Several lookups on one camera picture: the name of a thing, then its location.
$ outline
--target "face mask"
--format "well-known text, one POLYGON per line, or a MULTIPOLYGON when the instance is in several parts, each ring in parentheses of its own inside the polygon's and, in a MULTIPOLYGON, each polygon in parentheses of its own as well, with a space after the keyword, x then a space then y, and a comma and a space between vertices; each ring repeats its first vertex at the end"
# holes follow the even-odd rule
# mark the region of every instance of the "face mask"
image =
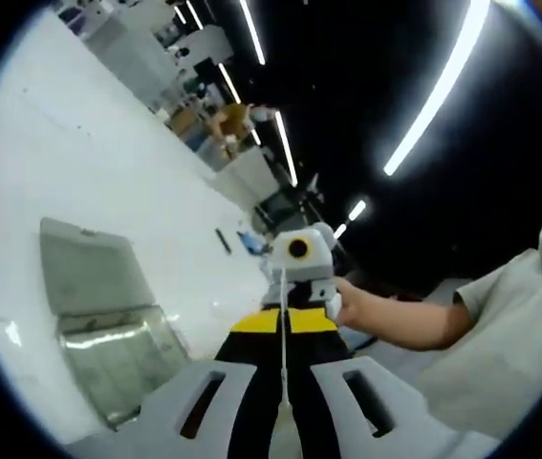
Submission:
POLYGON ((251 119, 256 122, 269 121, 272 118, 272 111, 266 108, 254 108, 251 110, 251 119))

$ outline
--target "robot camera lens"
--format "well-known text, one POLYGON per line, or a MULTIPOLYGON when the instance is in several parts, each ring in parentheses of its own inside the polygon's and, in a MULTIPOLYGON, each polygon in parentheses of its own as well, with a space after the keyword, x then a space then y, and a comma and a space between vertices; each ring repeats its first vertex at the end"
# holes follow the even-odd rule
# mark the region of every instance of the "robot camera lens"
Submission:
POLYGON ((307 243, 301 239, 294 239, 289 246, 290 255, 294 258, 302 258, 309 251, 307 243))

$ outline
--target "person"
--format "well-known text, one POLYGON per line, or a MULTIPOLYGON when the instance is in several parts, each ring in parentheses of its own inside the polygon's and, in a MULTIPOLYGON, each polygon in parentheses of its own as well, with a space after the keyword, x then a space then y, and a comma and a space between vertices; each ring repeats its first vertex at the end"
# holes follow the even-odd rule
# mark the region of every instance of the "person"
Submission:
POLYGON ((457 290, 452 306, 371 295, 343 278, 337 322, 414 351, 444 350, 416 380, 430 413, 499 440, 542 395, 542 263, 527 250, 457 290))
POLYGON ((206 93, 206 85, 198 75, 188 76, 188 71, 182 69, 177 74, 177 83, 181 89, 188 95, 198 95, 201 92, 206 93))
POLYGON ((231 156, 257 122, 272 120, 275 113, 276 109, 266 105, 232 103, 213 115, 207 126, 215 141, 231 156))
POLYGON ((166 48, 166 52, 173 58, 175 64, 179 64, 179 61, 190 54, 189 48, 182 48, 178 45, 171 45, 166 48))

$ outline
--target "white t-shirt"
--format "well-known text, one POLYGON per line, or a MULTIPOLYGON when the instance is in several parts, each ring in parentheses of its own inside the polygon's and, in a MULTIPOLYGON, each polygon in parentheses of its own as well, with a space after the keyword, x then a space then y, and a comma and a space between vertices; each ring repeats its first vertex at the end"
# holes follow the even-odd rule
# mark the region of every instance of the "white t-shirt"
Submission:
POLYGON ((534 250, 458 289, 474 328, 415 384, 432 415, 504 439, 542 395, 542 266, 534 250))

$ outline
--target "yellow stripe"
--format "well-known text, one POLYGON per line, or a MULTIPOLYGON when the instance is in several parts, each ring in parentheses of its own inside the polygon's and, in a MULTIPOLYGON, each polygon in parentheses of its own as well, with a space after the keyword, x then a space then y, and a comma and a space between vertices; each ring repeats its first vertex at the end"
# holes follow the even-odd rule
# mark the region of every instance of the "yellow stripe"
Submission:
POLYGON ((260 311, 240 320, 230 331, 242 333, 275 333, 277 331, 278 317, 278 309, 260 311))
POLYGON ((334 332, 336 325, 326 317, 324 308, 288 310, 292 333, 334 332))

